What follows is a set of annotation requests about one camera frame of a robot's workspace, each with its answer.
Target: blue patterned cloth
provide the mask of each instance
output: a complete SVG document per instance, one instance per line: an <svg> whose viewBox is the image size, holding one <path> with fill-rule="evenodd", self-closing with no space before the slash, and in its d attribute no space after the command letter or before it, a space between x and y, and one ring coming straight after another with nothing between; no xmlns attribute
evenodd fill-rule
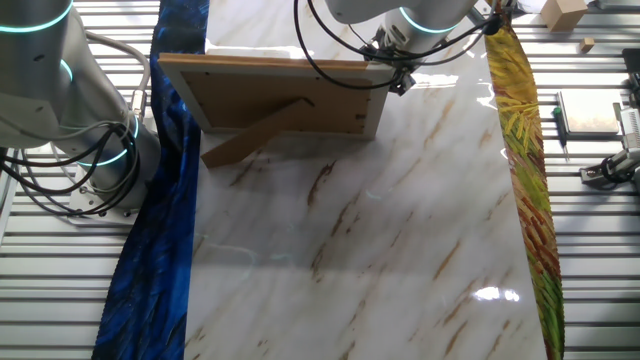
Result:
<svg viewBox="0 0 640 360"><path fill-rule="evenodd" d="M200 129L158 54L202 53L209 0L162 0L151 47L160 167L109 288L93 359L182 359L193 249Z"/></svg>

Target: yellow green patterned cloth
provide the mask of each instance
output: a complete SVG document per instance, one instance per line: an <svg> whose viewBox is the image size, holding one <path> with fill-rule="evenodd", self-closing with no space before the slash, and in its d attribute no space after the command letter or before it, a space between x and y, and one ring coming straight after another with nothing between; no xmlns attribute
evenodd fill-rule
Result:
<svg viewBox="0 0 640 360"><path fill-rule="evenodd" d="M559 360L564 308L536 84L510 24L485 41L547 358Z"/></svg>

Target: marble surface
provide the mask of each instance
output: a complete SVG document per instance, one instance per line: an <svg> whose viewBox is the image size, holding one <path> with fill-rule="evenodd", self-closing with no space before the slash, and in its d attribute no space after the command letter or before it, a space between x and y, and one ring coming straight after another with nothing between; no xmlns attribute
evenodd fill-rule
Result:
<svg viewBox="0 0 640 360"><path fill-rule="evenodd" d="M241 3L211 1L210 51L300 56L290 0ZM358 59L302 11L315 57ZM483 42L416 79L375 141L201 168L185 359L545 358Z"/></svg>

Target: metal grid table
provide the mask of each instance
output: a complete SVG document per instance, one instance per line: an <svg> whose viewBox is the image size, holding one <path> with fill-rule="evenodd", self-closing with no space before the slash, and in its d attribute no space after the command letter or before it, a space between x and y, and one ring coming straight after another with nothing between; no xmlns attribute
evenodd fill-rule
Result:
<svg viewBox="0 0 640 360"><path fill-rule="evenodd" d="M76 0L86 27L148 54L159 1ZM592 9L572 34L549 34L538 16L514 21L538 85L546 167L564 276L565 359L640 359L640 219L631 185L613 192L580 184L578 169L621 150L618 142L571 142L566 163L551 111L562 88L620 89L627 75L621 51L640 47L640 13ZM583 37L596 45L578 55ZM111 81L129 99L142 67L90 44ZM33 158L54 161L44 149ZM59 169L39 181L64 187ZM68 197L59 197L68 202ZM126 227L77 228L48 215L20 187L2 209L0 359L88 359Z"/></svg>

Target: wooden block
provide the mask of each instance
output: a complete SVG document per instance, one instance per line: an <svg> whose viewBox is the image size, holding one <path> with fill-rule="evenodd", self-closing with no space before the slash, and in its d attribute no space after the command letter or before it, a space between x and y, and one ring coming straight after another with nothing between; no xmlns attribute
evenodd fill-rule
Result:
<svg viewBox="0 0 640 360"><path fill-rule="evenodd" d="M551 32L573 31L586 12L584 0L547 0L540 16Z"/></svg>
<svg viewBox="0 0 640 360"><path fill-rule="evenodd" d="M596 41L593 38L582 39L582 41L580 41L580 52L583 54L588 53L589 51L591 51L595 44Z"/></svg>

